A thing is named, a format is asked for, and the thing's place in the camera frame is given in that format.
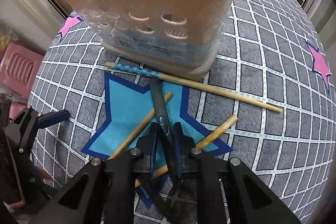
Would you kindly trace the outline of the dark grey utensil handle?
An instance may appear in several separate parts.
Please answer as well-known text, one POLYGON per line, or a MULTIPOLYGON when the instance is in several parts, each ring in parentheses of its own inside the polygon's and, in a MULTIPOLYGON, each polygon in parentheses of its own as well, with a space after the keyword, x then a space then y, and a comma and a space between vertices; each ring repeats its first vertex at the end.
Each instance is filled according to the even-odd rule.
POLYGON ((176 164, 173 146, 174 141, 159 79, 152 78, 150 80, 150 90, 168 173, 169 175, 175 176, 176 164))

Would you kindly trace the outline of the plain wooden chopstick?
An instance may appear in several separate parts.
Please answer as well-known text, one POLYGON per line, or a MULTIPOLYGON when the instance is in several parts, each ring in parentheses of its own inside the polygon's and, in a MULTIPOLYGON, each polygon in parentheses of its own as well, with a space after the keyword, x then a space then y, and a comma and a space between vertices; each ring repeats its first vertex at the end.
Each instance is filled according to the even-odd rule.
POLYGON ((140 121, 139 124, 136 125, 136 127, 131 131, 131 133, 128 135, 128 137, 115 149, 115 151, 110 155, 110 157, 108 159, 109 160, 110 159, 114 159, 115 157, 117 157, 118 155, 120 155, 120 153, 122 152, 122 150, 124 148, 126 148, 134 140, 134 138, 151 121, 151 119, 154 117, 154 115, 155 115, 155 110, 151 109, 149 111, 149 113, 143 118, 143 120, 140 121))

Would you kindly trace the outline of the yellow patterned wooden chopstick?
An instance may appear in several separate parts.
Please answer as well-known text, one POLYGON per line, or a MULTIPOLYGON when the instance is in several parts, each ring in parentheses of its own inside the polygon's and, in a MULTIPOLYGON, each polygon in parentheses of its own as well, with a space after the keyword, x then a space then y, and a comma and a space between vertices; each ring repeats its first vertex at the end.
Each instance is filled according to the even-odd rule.
POLYGON ((199 133, 203 134, 203 138, 196 144, 200 149, 207 147, 209 144, 213 143, 222 136, 237 120, 236 115, 231 115, 223 124, 218 126, 212 132, 209 132, 204 126, 202 126, 198 121, 189 116, 189 114, 181 115, 181 118, 196 129, 199 133))

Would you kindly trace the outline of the blue patterned wooden chopstick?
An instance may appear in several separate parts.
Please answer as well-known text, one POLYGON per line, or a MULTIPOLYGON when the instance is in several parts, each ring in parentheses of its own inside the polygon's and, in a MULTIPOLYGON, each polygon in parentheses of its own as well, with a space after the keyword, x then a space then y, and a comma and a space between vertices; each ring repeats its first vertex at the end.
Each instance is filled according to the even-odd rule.
POLYGON ((129 65, 123 65, 123 64, 117 64, 117 63, 112 63, 112 62, 106 62, 105 66, 110 69, 116 69, 117 71, 123 71, 123 72, 129 72, 133 73, 135 75, 140 75, 140 76, 145 76, 145 77, 152 77, 152 78, 158 78, 160 80, 177 84, 177 85, 182 85, 186 86, 192 89, 197 89, 203 92, 208 92, 215 94, 217 96, 222 96, 226 98, 230 98, 232 100, 237 100, 240 102, 248 103, 253 106, 258 106, 264 109, 268 109, 277 113, 281 113, 282 110, 279 107, 270 105, 268 103, 256 100, 252 97, 244 96, 241 94, 238 94, 236 92, 224 90, 220 87, 213 86, 213 85, 208 85, 204 83, 199 83, 197 81, 192 81, 188 79, 183 79, 180 77, 172 76, 172 75, 167 75, 165 73, 160 73, 156 71, 152 71, 149 69, 143 69, 140 67, 133 67, 129 65))

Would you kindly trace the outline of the pink plastic stool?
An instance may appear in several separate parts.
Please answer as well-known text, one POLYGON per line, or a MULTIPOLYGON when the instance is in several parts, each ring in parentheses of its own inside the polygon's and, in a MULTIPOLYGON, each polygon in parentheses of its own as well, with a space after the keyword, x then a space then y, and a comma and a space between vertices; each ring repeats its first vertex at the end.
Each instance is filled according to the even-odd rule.
POLYGON ((1 94, 6 100, 7 119, 25 107, 43 56, 11 42, 1 59, 1 94))

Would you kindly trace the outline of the grey checked tablecloth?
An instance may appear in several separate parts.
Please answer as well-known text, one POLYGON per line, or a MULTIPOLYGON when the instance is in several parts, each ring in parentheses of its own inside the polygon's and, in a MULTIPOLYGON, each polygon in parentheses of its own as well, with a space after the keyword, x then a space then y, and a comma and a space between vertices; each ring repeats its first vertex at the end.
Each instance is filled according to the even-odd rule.
MULTIPOLYGON (((38 112, 66 109, 70 119, 42 129, 33 162, 67 183, 93 157, 107 158, 153 107, 149 79, 109 70, 132 65, 108 53, 100 36, 72 13, 55 36, 31 89, 38 112)), ((309 223, 335 151, 335 84, 322 43, 295 0, 233 0, 219 53, 203 83, 281 108, 280 113, 170 83, 167 110, 195 141, 236 115, 207 147, 241 159, 302 223, 309 223)))

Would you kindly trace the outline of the beige plastic utensil holder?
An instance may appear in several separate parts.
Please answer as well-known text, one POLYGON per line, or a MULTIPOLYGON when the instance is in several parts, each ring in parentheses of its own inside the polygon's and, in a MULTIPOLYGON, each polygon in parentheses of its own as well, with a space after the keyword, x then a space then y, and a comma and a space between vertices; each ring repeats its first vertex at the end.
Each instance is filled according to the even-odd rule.
POLYGON ((212 67, 232 0, 65 0, 114 55, 185 79, 212 67))

